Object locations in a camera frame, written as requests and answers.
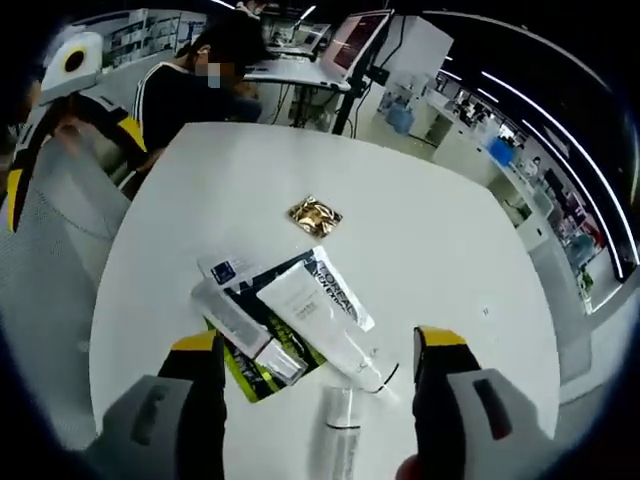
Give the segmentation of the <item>person's right hand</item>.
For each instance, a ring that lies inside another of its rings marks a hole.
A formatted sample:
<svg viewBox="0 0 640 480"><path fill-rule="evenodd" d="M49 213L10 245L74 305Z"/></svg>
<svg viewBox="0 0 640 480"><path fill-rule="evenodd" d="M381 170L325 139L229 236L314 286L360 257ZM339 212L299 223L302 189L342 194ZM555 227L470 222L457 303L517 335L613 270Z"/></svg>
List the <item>person's right hand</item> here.
<svg viewBox="0 0 640 480"><path fill-rule="evenodd" d="M396 480L422 480L423 469L420 458L417 454L407 457L398 467Z"/></svg>

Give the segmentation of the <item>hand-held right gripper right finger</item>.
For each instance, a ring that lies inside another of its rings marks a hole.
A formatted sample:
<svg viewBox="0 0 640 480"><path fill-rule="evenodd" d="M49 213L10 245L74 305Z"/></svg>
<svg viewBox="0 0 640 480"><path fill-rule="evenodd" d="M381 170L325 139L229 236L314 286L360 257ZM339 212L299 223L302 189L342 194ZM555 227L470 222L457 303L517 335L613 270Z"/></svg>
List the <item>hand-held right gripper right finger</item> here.
<svg viewBox="0 0 640 480"><path fill-rule="evenodd" d="M537 479L554 460L534 403L453 331L414 329L414 384L422 479Z"/></svg>

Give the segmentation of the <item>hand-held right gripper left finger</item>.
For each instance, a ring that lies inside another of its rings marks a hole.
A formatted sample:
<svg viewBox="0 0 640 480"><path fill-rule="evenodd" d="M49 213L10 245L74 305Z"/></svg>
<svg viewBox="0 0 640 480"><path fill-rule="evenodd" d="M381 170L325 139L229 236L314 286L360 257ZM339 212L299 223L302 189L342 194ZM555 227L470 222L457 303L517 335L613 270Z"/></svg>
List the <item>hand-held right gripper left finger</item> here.
<svg viewBox="0 0 640 480"><path fill-rule="evenodd" d="M107 409L85 450L100 479L222 479L224 340L185 337Z"/></svg>

